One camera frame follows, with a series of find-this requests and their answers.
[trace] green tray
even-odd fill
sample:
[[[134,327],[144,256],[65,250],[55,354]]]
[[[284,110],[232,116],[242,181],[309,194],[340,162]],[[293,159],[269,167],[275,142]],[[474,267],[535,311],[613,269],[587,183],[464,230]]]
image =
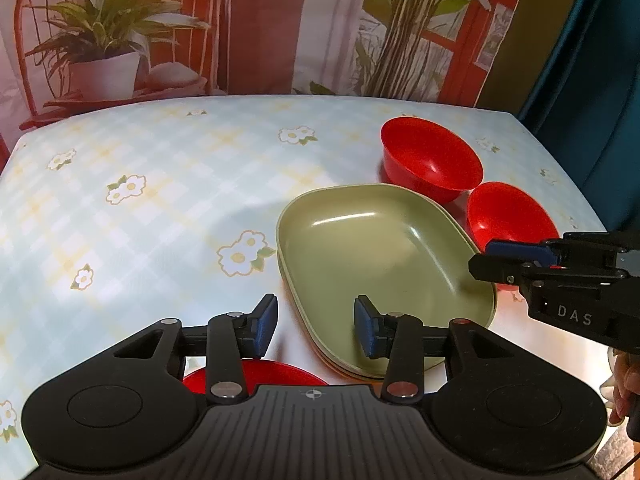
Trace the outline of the green tray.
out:
[[[405,312],[426,325],[493,319],[495,287],[468,272],[478,249],[441,206],[390,184],[338,186],[290,202],[276,229],[278,262],[300,317],[329,362],[381,378],[387,359],[365,357],[353,329],[353,300]],[[425,367],[441,362],[426,358]]]

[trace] dark curtain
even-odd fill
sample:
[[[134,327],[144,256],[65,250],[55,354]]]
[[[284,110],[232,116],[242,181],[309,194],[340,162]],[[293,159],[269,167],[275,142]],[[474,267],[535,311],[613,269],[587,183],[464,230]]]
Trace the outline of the dark curtain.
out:
[[[520,121],[609,230],[640,228],[640,0],[576,0]]]

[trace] red bowl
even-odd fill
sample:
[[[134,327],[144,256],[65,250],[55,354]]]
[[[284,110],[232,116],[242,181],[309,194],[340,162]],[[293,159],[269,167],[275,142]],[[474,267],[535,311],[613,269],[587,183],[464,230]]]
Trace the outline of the red bowl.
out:
[[[242,359],[242,371],[246,389],[251,395],[258,384],[286,384],[287,386],[327,386],[322,379],[295,366],[267,359]],[[195,394],[203,394],[205,389],[205,369],[201,368],[187,375],[183,380]]]
[[[466,221],[481,251],[494,238],[532,244],[558,238],[542,206],[523,190],[503,182],[485,182],[471,192]]]
[[[380,131],[389,180],[439,204],[455,200],[482,182],[482,164],[460,137],[439,124],[396,117]]]

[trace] tablecloth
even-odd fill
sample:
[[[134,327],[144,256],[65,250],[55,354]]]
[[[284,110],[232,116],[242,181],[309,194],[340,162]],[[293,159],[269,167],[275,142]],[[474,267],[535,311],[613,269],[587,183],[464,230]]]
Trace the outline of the tablecloth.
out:
[[[25,134],[0,177],[0,478],[35,465],[20,410],[37,386],[163,317],[204,324],[273,292],[279,323],[267,357],[349,382],[315,354],[284,293],[276,221],[308,190],[378,182],[380,127],[403,114],[457,133],[485,181],[529,193],[559,232],[603,229],[544,147],[500,112],[203,97],[110,108]],[[449,206],[462,222],[464,200]],[[492,330],[593,387],[609,375],[602,346],[528,319],[517,293],[500,293]],[[427,373],[429,388],[442,382],[441,367]]]

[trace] plaid tablecloth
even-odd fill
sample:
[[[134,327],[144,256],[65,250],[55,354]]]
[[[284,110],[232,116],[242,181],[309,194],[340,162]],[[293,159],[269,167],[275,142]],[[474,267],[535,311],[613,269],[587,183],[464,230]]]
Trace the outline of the plaid tablecloth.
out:
[[[0,479],[35,465],[20,410],[37,386],[163,317],[204,324],[273,292],[280,320],[267,357],[348,382],[316,356],[284,294],[276,220],[308,190],[378,182],[380,126],[402,114],[456,132],[485,180],[528,192],[559,232],[602,229],[542,145],[499,112],[204,97],[110,108],[23,136],[0,177]],[[464,197],[450,210],[463,221]],[[609,375],[603,347],[528,319],[516,293],[500,293],[492,330],[593,387]],[[444,372],[426,379],[437,388]]]

